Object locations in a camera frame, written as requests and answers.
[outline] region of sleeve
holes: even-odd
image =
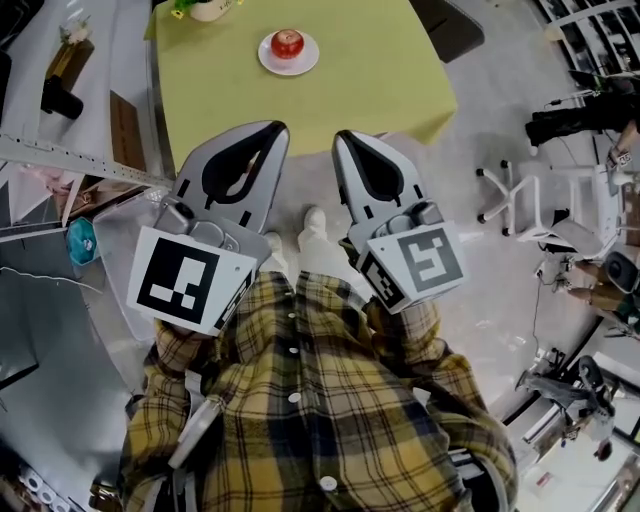
[[[145,396],[127,428],[120,459],[118,487],[125,510],[140,510],[154,481],[167,472],[189,415],[184,373],[202,341],[197,333],[178,334],[156,321],[156,343],[145,360]]]
[[[435,303],[422,302],[391,315],[375,299],[365,313],[381,362],[411,389],[431,393],[427,410],[446,431],[449,446],[466,448],[491,461],[509,503],[515,505],[518,472],[506,429],[488,413],[469,361],[437,337],[440,316]]]
[[[469,362],[437,337],[440,315],[433,301],[391,315],[375,299],[365,313],[374,331],[374,350],[398,377],[426,377],[453,397],[486,411]]]

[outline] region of white cable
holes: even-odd
[[[76,284],[78,286],[82,286],[84,288],[88,288],[89,290],[93,290],[96,293],[102,295],[102,290],[98,290],[93,286],[89,286],[88,284],[81,283],[79,281],[74,281],[73,279],[67,279],[66,277],[51,277],[51,276],[34,276],[33,274],[29,274],[28,272],[19,272],[15,268],[11,267],[0,267],[0,272],[3,270],[10,270],[11,272],[15,272],[18,275],[32,277],[33,279],[50,279],[51,281],[66,281],[67,283]]]

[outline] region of blue object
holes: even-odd
[[[74,265],[86,265],[100,257],[93,224],[84,217],[69,224],[67,249]]]

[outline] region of chair leg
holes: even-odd
[[[504,236],[511,236],[516,232],[515,203],[512,201],[507,207],[507,227],[502,230]]]
[[[500,167],[505,170],[507,175],[507,188],[511,190],[513,188],[513,165],[509,160],[503,160],[500,162]]]
[[[477,169],[476,176],[487,178],[491,183],[493,183],[497,187],[497,189],[500,191],[500,194],[502,194],[504,198],[502,201],[500,201],[500,203],[498,203],[493,208],[487,210],[486,212],[481,212],[478,215],[478,222],[480,222],[481,224],[484,224],[488,220],[493,219],[505,208],[507,209],[508,212],[511,212],[513,207],[513,200],[511,198],[509,189],[502,183],[502,181],[500,181],[500,178],[498,178],[494,173],[492,173],[487,169]]]

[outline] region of metal shelf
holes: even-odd
[[[558,41],[558,43],[562,45],[561,49],[564,50],[564,52],[566,52],[566,55],[569,57],[569,60],[573,63],[573,68],[576,70],[579,70],[580,65],[578,63],[578,56],[576,55],[576,52],[573,50],[572,46],[564,39],[561,39],[560,41]]]
[[[566,0],[556,0],[558,3],[560,3],[560,5],[562,5],[562,7],[564,7],[564,9],[571,14],[573,12],[573,9],[571,9],[571,7],[569,7],[569,4],[567,4]]]
[[[0,126],[0,163],[8,163],[0,165],[0,186],[9,186],[14,224],[51,196],[44,182],[22,172],[21,165],[65,171],[61,183],[70,183],[71,190],[60,229],[66,226],[85,175],[144,186],[173,185],[163,175],[155,132],[150,45],[144,40],[150,13],[148,0],[48,0],[11,46],[13,69]],[[88,16],[95,50],[72,91],[82,99],[84,111],[76,121],[43,113],[42,85],[60,47],[59,27]],[[113,161],[111,90],[138,110],[147,172]],[[33,232],[48,230],[34,227]],[[27,229],[11,235],[0,230],[0,241],[20,234],[35,236]]]
[[[639,51],[638,45],[636,45],[635,41],[633,40],[633,37],[631,36],[631,33],[625,26],[624,21],[622,20],[622,18],[620,17],[620,14],[618,13],[618,10],[617,9],[614,10],[613,13],[617,18],[618,23],[620,23],[620,27],[622,27],[622,33],[625,39],[627,40],[627,44],[631,47],[631,49],[633,50],[633,53],[635,53],[636,60],[638,61],[638,63],[640,63],[640,51]]]
[[[599,68],[599,61],[596,59],[593,49],[588,45],[587,40],[578,25],[573,23],[571,25],[560,27],[560,29],[564,34],[562,43],[564,44],[564,48],[567,50],[567,54],[570,57],[569,60],[573,63],[575,69],[589,73],[596,72]],[[574,34],[579,37],[569,37],[571,32],[574,32]],[[582,45],[580,50],[573,47],[570,42],[572,40],[575,40],[576,44]]]
[[[545,0],[540,0],[539,3],[543,4]],[[564,18],[555,18],[553,17],[551,23],[549,25],[554,27],[561,27],[563,25],[568,25],[570,23],[575,23],[578,20],[588,18],[590,16],[595,16],[596,14],[602,14],[603,12],[609,12],[614,9],[621,9],[623,7],[633,7],[636,5],[635,0],[615,0],[613,2],[608,2],[602,5],[597,5],[594,7],[590,7],[589,9],[584,9],[580,12],[575,12],[570,14],[569,16],[565,16]]]
[[[61,222],[43,222],[42,224],[27,224],[24,226],[11,226],[0,229],[0,243],[22,240],[33,236],[51,235],[61,233],[67,228]]]
[[[620,55],[618,55],[618,52],[616,52],[616,49],[613,46],[613,43],[608,38],[608,36],[607,36],[607,28],[602,23],[602,20],[598,16],[593,16],[593,17],[587,18],[587,20],[582,20],[582,21],[583,22],[584,21],[591,21],[593,23],[593,26],[594,26],[595,31],[596,31],[596,37],[600,40],[600,43],[605,48],[606,52],[609,54],[609,56],[611,58],[613,58],[614,63],[616,63],[617,66],[618,66],[618,69],[616,70],[616,73],[622,73],[622,72],[626,71],[626,69],[625,69],[626,65],[623,62],[623,60],[620,57]],[[592,43],[590,43],[590,38],[585,36],[585,40],[587,41],[587,45],[589,45],[589,47],[592,48]]]
[[[550,25],[553,24],[556,17],[553,15],[551,10],[549,9],[549,6],[547,5],[546,0],[534,0],[534,1],[538,5],[538,7],[540,7],[540,10],[544,14],[545,18],[547,18],[547,20],[549,21],[549,24]]]
[[[153,187],[171,188],[173,180],[71,151],[46,141],[26,140],[0,133],[0,155],[4,160],[41,167],[56,167],[72,172]]]

